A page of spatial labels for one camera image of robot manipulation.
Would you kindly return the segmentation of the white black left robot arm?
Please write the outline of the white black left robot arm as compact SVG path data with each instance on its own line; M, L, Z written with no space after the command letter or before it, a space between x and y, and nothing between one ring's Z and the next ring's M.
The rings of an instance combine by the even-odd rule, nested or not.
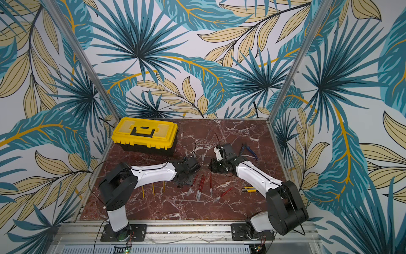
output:
M98 186L113 232L129 231L125 206L136 188L188 178L199 170L200 164L194 156L151 166L118 164Z

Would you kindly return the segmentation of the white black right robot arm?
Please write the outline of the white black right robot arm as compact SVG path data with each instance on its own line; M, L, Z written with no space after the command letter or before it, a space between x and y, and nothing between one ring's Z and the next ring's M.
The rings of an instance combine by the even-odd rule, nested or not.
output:
M297 186L292 181L280 181L266 174L251 161L234 152L230 144L217 145L216 155L209 165L211 172L232 173L248 182L266 199L267 211L251 216L245 222L244 234L257 239L264 231L284 236L309 219Z

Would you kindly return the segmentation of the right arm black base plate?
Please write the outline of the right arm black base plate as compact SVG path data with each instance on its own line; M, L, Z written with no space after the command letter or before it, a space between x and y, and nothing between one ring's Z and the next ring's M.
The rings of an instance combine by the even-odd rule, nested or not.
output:
M247 223L231 224L231 234L233 241L259 241L274 240L275 233L272 230L257 232Z

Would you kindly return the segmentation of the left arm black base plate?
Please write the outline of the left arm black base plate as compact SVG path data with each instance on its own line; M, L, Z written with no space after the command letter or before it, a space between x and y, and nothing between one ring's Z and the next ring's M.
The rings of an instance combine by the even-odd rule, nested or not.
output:
M101 242L143 242L147 232L146 224L128 224L118 232L108 223L102 232Z

